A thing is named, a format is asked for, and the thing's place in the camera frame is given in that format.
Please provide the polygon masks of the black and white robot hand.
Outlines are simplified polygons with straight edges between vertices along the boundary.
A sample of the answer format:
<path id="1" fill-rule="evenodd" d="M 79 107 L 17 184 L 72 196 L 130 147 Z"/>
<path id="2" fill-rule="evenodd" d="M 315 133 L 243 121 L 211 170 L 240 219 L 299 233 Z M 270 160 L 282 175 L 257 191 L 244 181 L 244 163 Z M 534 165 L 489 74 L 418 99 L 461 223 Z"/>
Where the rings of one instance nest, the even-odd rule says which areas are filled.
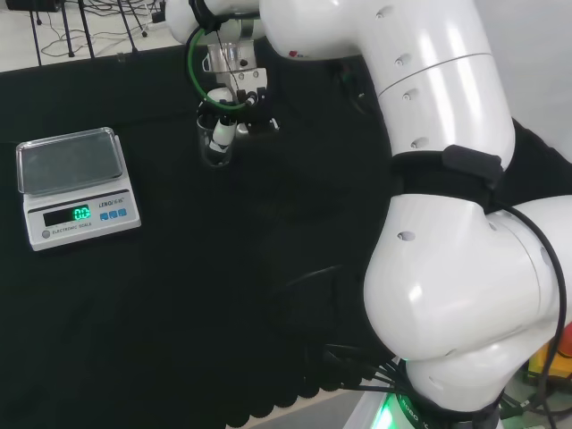
<path id="1" fill-rule="evenodd" d="M 212 166 L 227 164 L 236 141 L 266 137 L 280 129 L 270 108 L 264 68 L 218 73 L 197 110 L 202 156 Z"/>

